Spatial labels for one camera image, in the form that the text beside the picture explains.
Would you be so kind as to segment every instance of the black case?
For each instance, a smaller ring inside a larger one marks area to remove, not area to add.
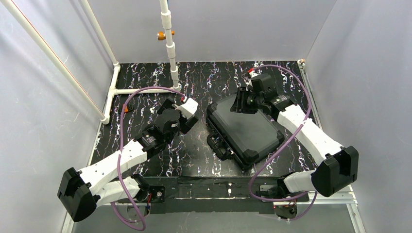
[[[267,158],[285,140],[283,134],[260,111],[233,113],[231,95],[207,107],[206,121],[212,129],[207,143],[222,160],[233,157],[242,168]]]

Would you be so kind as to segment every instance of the gray wall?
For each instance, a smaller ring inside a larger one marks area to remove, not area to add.
[[[111,66],[78,2],[15,2],[102,108]],[[1,3],[0,70],[0,231],[59,232],[61,176],[86,165],[99,119]]]
[[[410,232],[412,1],[338,0],[307,58],[324,130],[360,153],[368,232]]]
[[[336,0],[170,0],[177,61],[306,58]],[[159,0],[89,0],[121,63],[168,62]]]

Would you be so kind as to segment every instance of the black marble surface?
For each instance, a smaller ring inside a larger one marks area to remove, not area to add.
[[[221,98],[235,94],[237,87],[245,85],[241,74],[245,70],[262,64],[281,65],[291,69],[300,77],[297,62],[188,62],[179,63],[179,77],[182,92],[199,102],[196,115],[199,122],[192,130],[177,136],[168,149],[124,173],[138,172],[143,176],[202,176],[202,177],[241,177],[251,176],[265,160],[255,164],[252,169],[242,170],[233,160],[221,161],[206,143],[210,133],[206,126],[206,107]],[[278,69],[264,68],[275,77],[279,92],[289,94],[304,109],[308,100],[298,82],[287,73]],[[118,89],[141,88],[146,86],[172,86],[170,65],[168,63],[122,64],[117,83]],[[156,111],[167,96],[173,94],[144,94],[136,96],[131,103],[135,110],[127,113],[124,119],[125,143],[131,140],[149,122],[156,119]],[[128,95],[116,96],[111,111],[111,122],[102,125],[91,163],[94,164],[119,149],[120,112],[119,109]],[[286,138],[292,133],[277,125]],[[279,177],[292,171],[313,169],[314,160],[307,150],[297,141],[282,151],[261,173],[261,176]]]

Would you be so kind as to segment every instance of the orange object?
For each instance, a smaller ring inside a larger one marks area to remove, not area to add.
[[[158,32],[157,33],[157,40],[164,40],[166,39],[166,35],[164,32]]]

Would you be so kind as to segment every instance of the white pipe frame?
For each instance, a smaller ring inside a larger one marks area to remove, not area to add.
[[[88,93],[82,88],[73,74],[65,66],[65,64],[60,60],[57,54],[52,50],[49,44],[44,40],[36,28],[31,24],[19,7],[14,3],[13,0],[0,0],[6,9],[13,15],[13,17],[19,22],[23,29],[29,34],[29,36],[35,41],[35,43],[41,48],[41,50],[47,55],[47,57],[53,62],[53,64],[59,69],[63,76],[70,82],[70,84],[79,92],[79,94],[87,101],[87,103],[92,107],[94,112],[99,115],[101,121],[105,120],[105,116],[96,103],[91,99]]]
[[[132,94],[138,91],[139,89],[117,89],[116,88],[116,83],[117,83],[119,72],[120,72],[120,64],[115,58],[114,53],[112,52],[109,46],[109,43],[107,42],[106,37],[104,36],[104,33],[93,13],[93,10],[90,7],[90,4],[88,3],[87,0],[81,0],[80,3],[83,5],[85,13],[90,19],[90,23],[93,25],[93,28],[95,29],[98,38],[100,39],[102,45],[104,46],[104,49],[106,50],[107,54],[109,55],[114,65],[113,76],[110,82],[109,91],[108,91],[107,99],[106,99],[106,105],[104,108],[104,120],[102,120],[103,124],[108,124],[110,121],[110,110],[111,110],[114,96],[122,95],[122,94]],[[172,40],[171,14],[170,14],[170,11],[167,5],[167,0],[160,0],[160,6],[162,9],[161,15],[162,15],[163,28],[165,29],[165,35],[166,35],[166,47],[167,47],[168,57],[170,60],[170,67],[171,67],[170,73],[171,73],[172,80],[173,80],[173,87],[171,87],[171,89],[180,90],[181,85],[179,84],[178,68],[175,62],[176,55],[175,55],[175,50],[174,50],[174,42]],[[148,93],[170,93],[170,91],[161,90],[161,89],[151,89],[151,90],[142,91],[139,94],[148,94]]]

